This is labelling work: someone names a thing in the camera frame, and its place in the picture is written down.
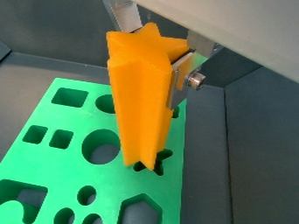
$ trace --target rectangular hole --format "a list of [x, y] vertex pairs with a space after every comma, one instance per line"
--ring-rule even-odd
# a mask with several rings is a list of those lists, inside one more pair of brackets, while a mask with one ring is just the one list
[[51, 147], [66, 150], [70, 147], [74, 132], [58, 129], [51, 138]]
[[87, 97], [87, 91], [62, 87], [58, 90], [51, 102], [63, 106], [80, 108], [87, 100]]
[[23, 137], [23, 141], [30, 144], [39, 144], [43, 141], [47, 130], [48, 130], [48, 128], [46, 128], [43, 126], [34, 125], [28, 129], [28, 131]]
[[48, 189], [43, 186], [30, 185], [8, 179], [0, 181], [0, 205], [10, 200], [16, 200], [23, 204], [24, 224], [34, 223], [43, 207], [47, 193]]

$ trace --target square hole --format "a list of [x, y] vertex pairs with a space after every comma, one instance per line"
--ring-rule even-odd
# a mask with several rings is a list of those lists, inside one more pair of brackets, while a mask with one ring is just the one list
[[51, 139], [51, 147], [66, 150], [70, 147], [72, 136], [71, 131], [58, 129]]
[[87, 100], [88, 94], [87, 91], [62, 87], [51, 102], [63, 106], [80, 108]]
[[39, 144], [43, 141], [43, 137], [46, 135], [47, 130], [48, 130], [48, 128], [46, 128], [43, 126], [34, 125], [28, 129], [28, 131], [23, 137], [23, 141], [30, 144]]

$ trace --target hexagonal hole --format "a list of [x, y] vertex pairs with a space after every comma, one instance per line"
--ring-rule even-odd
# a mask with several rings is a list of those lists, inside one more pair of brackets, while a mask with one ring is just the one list
[[139, 194], [122, 203], [118, 224], [160, 224], [163, 221], [163, 209], [148, 197], [147, 194]]

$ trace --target metal bracket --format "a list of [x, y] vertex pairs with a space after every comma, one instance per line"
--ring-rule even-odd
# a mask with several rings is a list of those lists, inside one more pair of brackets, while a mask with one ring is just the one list
[[190, 52], [172, 64], [174, 82], [167, 101], [170, 109], [175, 109], [186, 99], [190, 87], [200, 89], [206, 76], [199, 73], [199, 66], [204, 60], [196, 52]]
[[118, 31], [134, 32], [143, 27], [136, 3], [130, 0], [103, 0], [103, 2]]
[[[136, 3], [130, 0], [103, 0], [103, 2], [118, 31], [135, 32], [143, 27]], [[206, 76], [200, 74], [202, 63], [220, 49], [219, 44], [194, 31], [188, 32], [187, 43], [195, 52], [187, 53], [172, 64], [172, 84], [167, 99], [170, 109], [175, 109], [186, 99], [190, 87], [200, 89], [206, 80]]]

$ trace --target circular hole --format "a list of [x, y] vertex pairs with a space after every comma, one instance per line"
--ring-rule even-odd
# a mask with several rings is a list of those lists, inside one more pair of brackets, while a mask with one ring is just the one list
[[70, 208], [63, 208], [55, 215], [55, 224], [72, 224], [75, 221], [75, 213]]
[[92, 213], [84, 219], [83, 224], [103, 224], [103, 220], [96, 213]]
[[115, 114], [115, 103], [112, 94], [102, 95], [96, 100], [98, 109], [106, 113]]
[[96, 189], [91, 185], [86, 185], [79, 190], [79, 203], [83, 206], [90, 205], [96, 199]]
[[82, 154], [94, 165], [104, 165], [118, 156], [119, 148], [118, 134], [108, 129], [99, 129], [86, 137]]

